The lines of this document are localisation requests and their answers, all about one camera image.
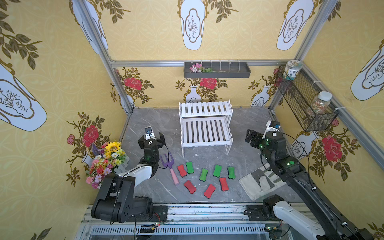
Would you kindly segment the red whiteboard eraser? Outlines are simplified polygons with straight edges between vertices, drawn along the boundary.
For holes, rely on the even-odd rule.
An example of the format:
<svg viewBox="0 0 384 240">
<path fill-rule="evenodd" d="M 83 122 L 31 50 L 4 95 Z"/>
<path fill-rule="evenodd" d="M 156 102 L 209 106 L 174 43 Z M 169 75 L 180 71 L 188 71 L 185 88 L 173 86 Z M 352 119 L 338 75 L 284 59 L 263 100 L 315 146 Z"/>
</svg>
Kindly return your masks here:
<svg viewBox="0 0 384 240">
<path fill-rule="evenodd" d="M 197 191 L 197 188 L 189 180 L 184 183 L 184 186 L 187 188 L 190 194 L 194 194 Z"/>
<path fill-rule="evenodd" d="M 178 171 L 179 171 L 179 174 L 180 174 L 181 178 L 184 178 L 184 177 L 187 176 L 188 173 L 187 173 L 187 171 L 185 170 L 185 166 L 184 166 L 183 164 L 177 166 L 177 169 L 178 169 Z"/>
<path fill-rule="evenodd" d="M 226 178 L 219 178 L 219 181 L 220 181 L 222 192 L 228 191 L 229 190 L 229 186 L 228 186 L 228 183 L 227 183 L 227 179 Z"/>
<path fill-rule="evenodd" d="M 209 186 L 207 187 L 206 191 L 204 192 L 204 196 L 207 198 L 207 199 L 210 199 L 214 193 L 214 191 L 216 190 L 216 187 L 212 184 L 209 184 Z"/>
</svg>

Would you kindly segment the green whiteboard eraser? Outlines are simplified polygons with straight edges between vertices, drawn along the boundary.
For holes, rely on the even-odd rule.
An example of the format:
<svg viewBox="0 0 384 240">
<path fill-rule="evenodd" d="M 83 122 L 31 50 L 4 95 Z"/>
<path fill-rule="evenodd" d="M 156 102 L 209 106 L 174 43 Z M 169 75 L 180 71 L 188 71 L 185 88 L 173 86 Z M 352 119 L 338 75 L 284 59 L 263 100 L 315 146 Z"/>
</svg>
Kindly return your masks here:
<svg viewBox="0 0 384 240">
<path fill-rule="evenodd" d="M 220 178 L 222 169 L 223 167 L 221 165 L 215 165 L 213 176 L 216 178 Z"/>
<path fill-rule="evenodd" d="M 187 167 L 187 173 L 188 174 L 193 174 L 194 173 L 194 166 L 193 166 L 192 162 L 187 162 L 186 163 L 186 167 Z"/>
<path fill-rule="evenodd" d="M 199 180 L 202 182 L 205 182 L 207 180 L 207 175 L 208 175 L 208 170 L 207 169 L 202 169 L 201 175 L 199 177 Z"/>
<path fill-rule="evenodd" d="M 236 172 L 234 167 L 228 167 L 228 179 L 234 180 L 236 178 Z"/>
</svg>

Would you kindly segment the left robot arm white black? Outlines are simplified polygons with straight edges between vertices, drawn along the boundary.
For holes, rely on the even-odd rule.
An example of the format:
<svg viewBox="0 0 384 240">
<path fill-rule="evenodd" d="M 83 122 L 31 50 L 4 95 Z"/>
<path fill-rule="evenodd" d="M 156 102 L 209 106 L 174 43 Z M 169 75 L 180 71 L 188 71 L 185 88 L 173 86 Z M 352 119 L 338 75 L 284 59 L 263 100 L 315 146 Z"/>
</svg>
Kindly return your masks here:
<svg viewBox="0 0 384 240">
<path fill-rule="evenodd" d="M 145 134 L 138 140 L 144 156 L 139 164 L 120 174 L 108 174 L 102 182 L 91 210 L 91 217 L 113 223 L 125 223 L 131 217 L 151 219 L 153 200 L 134 197 L 135 187 L 152 178 L 159 168 L 159 149 L 166 145 L 165 137 L 159 133 L 156 138 L 152 127 L 145 128 Z"/>
</svg>

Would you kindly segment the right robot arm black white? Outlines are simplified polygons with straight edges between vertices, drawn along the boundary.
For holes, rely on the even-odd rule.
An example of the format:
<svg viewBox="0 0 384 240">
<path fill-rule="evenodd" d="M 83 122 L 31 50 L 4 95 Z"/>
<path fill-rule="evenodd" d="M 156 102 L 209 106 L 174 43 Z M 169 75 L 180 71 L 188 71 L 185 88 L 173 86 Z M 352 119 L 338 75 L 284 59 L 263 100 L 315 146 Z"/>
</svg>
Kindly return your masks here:
<svg viewBox="0 0 384 240">
<path fill-rule="evenodd" d="M 261 158 L 265 158 L 271 170 L 300 196 L 318 222 L 290 210 L 290 205 L 281 198 L 274 198 L 271 203 L 276 218 L 311 240 L 373 239 L 367 229 L 359 229 L 349 221 L 316 187 L 300 161 L 287 153 L 283 133 L 269 131 L 262 134 L 247 130 L 245 141 L 260 150 Z"/>
</svg>

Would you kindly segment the white wooden slatted shelf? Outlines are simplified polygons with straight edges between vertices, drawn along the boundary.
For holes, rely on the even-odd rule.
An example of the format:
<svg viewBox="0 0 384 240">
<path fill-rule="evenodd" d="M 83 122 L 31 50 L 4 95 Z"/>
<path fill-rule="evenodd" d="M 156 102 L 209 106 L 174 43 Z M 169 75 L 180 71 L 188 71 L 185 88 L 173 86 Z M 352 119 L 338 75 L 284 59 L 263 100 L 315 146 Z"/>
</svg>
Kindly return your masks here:
<svg viewBox="0 0 384 240">
<path fill-rule="evenodd" d="M 231 101 L 179 103 L 182 156 L 186 148 L 224 146 L 229 154 L 233 144 L 230 122 Z"/>
</svg>

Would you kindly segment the purple pink garden fork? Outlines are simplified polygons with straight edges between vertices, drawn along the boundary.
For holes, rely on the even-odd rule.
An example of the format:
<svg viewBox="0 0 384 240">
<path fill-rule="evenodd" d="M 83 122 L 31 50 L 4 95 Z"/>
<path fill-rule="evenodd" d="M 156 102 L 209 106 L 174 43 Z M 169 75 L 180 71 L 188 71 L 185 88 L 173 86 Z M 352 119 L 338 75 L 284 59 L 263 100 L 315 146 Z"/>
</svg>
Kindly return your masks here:
<svg viewBox="0 0 384 240">
<path fill-rule="evenodd" d="M 164 157 L 166 158 L 167 161 L 164 161 L 162 155 L 160 155 L 160 160 L 161 160 L 161 162 L 163 164 L 163 167 L 170 169 L 170 173 L 171 173 L 173 182 L 177 186 L 177 185 L 180 184 L 180 182 L 179 182 L 179 180 L 178 180 L 178 178 L 176 176 L 175 171 L 173 170 L 173 164 L 175 163 L 175 160 L 174 160 L 171 152 L 168 152 L 167 155 L 164 154 Z"/>
</svg>

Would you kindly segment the grey white oven mitt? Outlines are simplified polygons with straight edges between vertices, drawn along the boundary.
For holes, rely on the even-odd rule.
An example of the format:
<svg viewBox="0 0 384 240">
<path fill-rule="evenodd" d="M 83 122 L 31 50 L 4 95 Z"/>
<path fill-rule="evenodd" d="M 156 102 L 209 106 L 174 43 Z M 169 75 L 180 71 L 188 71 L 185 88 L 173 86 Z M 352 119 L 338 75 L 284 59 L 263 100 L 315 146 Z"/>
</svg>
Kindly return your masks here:
<svg viewBox="0 0 384 240">
<path fill-rule="evenodd" d="M 241 178 L 239 183 L 252 201 L 286 185 L 278 175 L 263 166 Z"/>
</svg>

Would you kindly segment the colourful artificial flower bouquet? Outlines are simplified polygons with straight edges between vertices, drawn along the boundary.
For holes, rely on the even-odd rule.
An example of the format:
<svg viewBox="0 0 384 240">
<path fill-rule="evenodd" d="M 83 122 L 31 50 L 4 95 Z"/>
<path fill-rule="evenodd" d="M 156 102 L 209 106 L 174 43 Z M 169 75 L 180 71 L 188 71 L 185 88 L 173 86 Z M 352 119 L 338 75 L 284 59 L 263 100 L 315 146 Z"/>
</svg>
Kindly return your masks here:
<svg viewBox="0 0 384 240">
<path fill-rule="evenodd" d="M 89 170 L 86 171 L 86 183 L 97 189 L 103 171 L 109 171 L 110 168 L 121 164 L 126 153 L 122 149 L 121 142 L 106 142 L 100 148 L 92 144 L 92 153 L 95 157 L 89 166 Z"/>
</svg>

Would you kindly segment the clear jar colourful sweets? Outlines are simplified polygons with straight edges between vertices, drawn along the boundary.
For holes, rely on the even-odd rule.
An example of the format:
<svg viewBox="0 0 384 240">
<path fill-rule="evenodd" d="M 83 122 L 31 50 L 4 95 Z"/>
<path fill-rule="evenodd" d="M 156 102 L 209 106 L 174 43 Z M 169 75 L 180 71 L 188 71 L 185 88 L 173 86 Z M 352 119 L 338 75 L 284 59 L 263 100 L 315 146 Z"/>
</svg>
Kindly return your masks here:
<svg viewBox="0 0 384 240">
<path fill-rule="evenodd" d="M 323 114 L 331 103 L 332 97 L 333 95 L 329 92 L 320 92 L 311 103 L 310 113 L 313 115 Z"/>
</svg>

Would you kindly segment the patterned jar white lid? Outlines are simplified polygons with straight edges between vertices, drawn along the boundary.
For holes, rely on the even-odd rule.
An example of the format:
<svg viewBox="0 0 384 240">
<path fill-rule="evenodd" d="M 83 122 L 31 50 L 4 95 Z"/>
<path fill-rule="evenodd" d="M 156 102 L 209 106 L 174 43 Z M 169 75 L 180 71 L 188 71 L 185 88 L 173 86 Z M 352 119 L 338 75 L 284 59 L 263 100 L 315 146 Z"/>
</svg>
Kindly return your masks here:
<svg viewBox="0 0 384 240">
<path fill-rule="evenodd" d="M 283 71 L 283 78 L 285 80 L 293 81 L 303 67 L 303 62 L 299 60 L 290 60 L 286 63 L 285 70 Z"/>
</svg>

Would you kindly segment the small pink flower sprig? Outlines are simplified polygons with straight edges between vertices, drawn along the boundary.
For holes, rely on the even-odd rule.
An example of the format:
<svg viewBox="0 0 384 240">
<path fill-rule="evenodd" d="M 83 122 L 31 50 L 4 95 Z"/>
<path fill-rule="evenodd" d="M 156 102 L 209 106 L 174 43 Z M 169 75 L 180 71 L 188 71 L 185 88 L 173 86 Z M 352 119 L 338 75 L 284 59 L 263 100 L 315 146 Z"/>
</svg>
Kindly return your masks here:
<svg viewBox="0 0 384 240">
<path fill-rule="evenodd" d="M 192 73 L 213 73 L 213 68 L 205 68 L 202 64 L 195 63 L 190 67 Z"/>
</svg>

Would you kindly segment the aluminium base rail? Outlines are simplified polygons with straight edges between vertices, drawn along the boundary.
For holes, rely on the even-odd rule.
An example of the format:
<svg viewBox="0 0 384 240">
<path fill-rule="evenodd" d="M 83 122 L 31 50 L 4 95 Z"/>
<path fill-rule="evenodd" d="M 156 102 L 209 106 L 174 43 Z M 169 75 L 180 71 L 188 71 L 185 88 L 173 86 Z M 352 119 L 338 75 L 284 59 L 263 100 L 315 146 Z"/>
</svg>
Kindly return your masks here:
<svg viewBox="0 0 384 240">
<path fill-rule="evenodd" d="M 155 203 L 153 215 L 128 218 L 110 224 L 92 218 L 88 206 L 76 240 L 122 240 L 137 237 L 201 237 L 202 239 L 319 240 L 326 234 L 304 203 L 278 203 L 276 218 L 262 214 L 262 204 L 250 203 Z"/>
</svg>

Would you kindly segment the dark grey wall tray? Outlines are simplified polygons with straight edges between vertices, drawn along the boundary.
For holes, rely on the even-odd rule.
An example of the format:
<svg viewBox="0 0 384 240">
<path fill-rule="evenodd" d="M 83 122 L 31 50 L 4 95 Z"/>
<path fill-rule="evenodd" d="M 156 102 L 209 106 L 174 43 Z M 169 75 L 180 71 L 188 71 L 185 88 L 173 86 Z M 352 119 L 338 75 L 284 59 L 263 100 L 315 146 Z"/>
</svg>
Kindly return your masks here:
<svg viewBox="0 0 384 240">
<path fill-rule="evenodd" d="M 199 63 L 205 68 L 213 68 L 213 73 L 192 73 L 192 64 Z M 188 79 L 227 79 L 227 78 L 249 78 L 251 69 L 247 62 L 242 61 L 190 61 L 184 62 L 184 77 Z"/>
</svg>

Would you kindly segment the aluminium corner frame post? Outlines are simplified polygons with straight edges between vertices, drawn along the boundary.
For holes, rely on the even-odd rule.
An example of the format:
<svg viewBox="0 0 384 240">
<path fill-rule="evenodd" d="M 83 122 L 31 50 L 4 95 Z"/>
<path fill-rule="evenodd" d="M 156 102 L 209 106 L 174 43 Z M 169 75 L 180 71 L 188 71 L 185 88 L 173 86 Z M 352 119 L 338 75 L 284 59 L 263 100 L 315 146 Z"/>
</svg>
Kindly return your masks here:
<svg viewBox="0 0 384 240">
<path fill-rule="evenodd" d="M 116 70 L 112 67 L 112 62 L 108 54 L 108 42 L 97 8 L 89 1 L 69 1 L 69 4 L 75 17 L 75 21 L 83 31 L 86 40 L 89 42 L 94 52 L 101 58 L 104 67 L 120 96 L 122 108 L 125 113 L 130 116 L 133 112 L 133 107 L 129 102 Z"/>
</svg>

